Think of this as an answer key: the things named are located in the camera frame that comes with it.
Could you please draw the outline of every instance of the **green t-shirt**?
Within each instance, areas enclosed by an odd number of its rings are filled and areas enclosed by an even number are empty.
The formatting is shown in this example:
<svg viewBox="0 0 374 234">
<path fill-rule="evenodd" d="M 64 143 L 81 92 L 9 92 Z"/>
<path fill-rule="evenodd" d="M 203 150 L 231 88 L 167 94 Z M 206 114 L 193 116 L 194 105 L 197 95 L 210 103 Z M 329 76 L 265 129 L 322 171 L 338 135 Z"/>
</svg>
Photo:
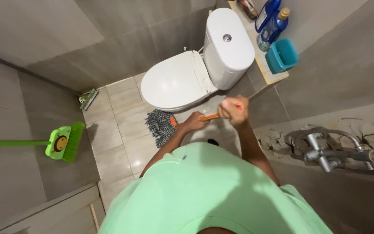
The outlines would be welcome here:
<svg viewBox="0 0 374 234">
<path fill-rule="evenodd" d="M 115 198 L 101 234 L 331 233 L 292 185 L 208 143 L 164 155 Z"/>
</svg>

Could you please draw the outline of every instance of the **faucet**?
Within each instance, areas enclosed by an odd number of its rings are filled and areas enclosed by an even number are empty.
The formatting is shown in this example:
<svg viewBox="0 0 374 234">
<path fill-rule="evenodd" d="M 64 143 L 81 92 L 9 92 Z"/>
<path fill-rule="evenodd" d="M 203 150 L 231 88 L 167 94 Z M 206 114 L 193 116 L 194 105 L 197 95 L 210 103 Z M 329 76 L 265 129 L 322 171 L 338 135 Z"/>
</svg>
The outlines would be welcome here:
<svg viewBox="0 0 374 234">
<path fill-rule="evenodd" d="M 318 137 L 320 134 L 335 133 L 340 134 L 349 138 L 355 145 L 354 151 L 339 151 L 330 150 L 324 147 L 320 147 L 318 143 Z M 326 128 L 318 127 L 311 130 L 300 131 L 296 138 L 302 135 L 307 136 L 308 144 L 313 148 L 312 150 L 305 152 L 303 155 L 292 154 L 291 156 L 295 159 L 299 159 L 305 162 L 317 161 L 325 172 L 331 172 L 334 168 L 342 168 L 343 161 L 341 158 L 352 158 L 357 161 L 363 161 L 367 170 L 374 170 L 374 150 L 370 149 L 367 145 L 361 144 L 360 141 L 345 131 L 340 130 L 329 130 Z"/>
</svg>

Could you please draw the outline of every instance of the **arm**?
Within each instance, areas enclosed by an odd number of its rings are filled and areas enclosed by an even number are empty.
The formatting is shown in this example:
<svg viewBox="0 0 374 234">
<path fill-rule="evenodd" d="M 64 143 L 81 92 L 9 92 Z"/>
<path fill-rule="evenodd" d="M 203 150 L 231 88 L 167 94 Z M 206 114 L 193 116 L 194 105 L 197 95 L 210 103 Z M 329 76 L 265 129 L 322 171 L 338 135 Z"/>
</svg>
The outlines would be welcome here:
<svg viewBox="0 0 374 234">
<path fill-rule="evenodd" d="M 248 104 L 248 99 L 241 95 L 236 98 L 225 98 L 218 108 L 218 113 L 222 118 L 229 119 L 231 125 L 237 130 L 242 148 L 242 159 L 260 168 L 279 186 L 279 180 L 259 147 L 249 123 Z"/>
<path fill-rule="evenodd" d="M 151 158 L 143 169 L 140 178 L 144 176 L 145 172 L 156 162 L 163 158 L 164 154 L 171 153 L 176 148 L 180 147 L 184 137 L 191 131 L 198 130 L 209 123 L 209 121 L 201 122 L 200 116 L 204 114 L 200 112 L 193 112 L 184 123 L 178 124 L 177 129 L 170 139 L 159 149 L 159 151 Z"/>
</svg>

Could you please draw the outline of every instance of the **toilet tank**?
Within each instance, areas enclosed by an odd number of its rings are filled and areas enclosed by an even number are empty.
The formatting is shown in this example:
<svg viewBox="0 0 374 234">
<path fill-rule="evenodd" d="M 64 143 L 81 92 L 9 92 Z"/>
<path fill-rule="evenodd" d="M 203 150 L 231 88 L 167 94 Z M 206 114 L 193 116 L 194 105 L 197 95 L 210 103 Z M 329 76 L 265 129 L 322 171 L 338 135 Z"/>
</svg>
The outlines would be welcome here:
<svg viewBox="0 0 374 234">
<path fill-rule="evenodd" d="M 230 89 L 255 60 L 245 27 L 231 9 L 219 8 L 209 15 L 203 60 L 211 82 L 218 89 Z"/>
</svg>

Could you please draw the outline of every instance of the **broom bristles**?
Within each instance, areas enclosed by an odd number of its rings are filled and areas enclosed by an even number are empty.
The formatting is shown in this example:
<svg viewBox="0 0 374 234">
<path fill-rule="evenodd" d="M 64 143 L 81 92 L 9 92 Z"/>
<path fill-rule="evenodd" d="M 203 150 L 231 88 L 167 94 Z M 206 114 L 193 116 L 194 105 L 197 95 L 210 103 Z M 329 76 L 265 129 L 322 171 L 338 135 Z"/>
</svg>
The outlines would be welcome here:
<svg viewBox="0 0 374 234">
<path fill-rule="evenodd" d="M 66 162 L 74 162 L 76 157 L 77 149 L 79 148 L 79 142 L 83 134 L 85 123 L 76 122 L 71 125 L 69 139 L 64 149 L 63 160 Z"/>
</svg>

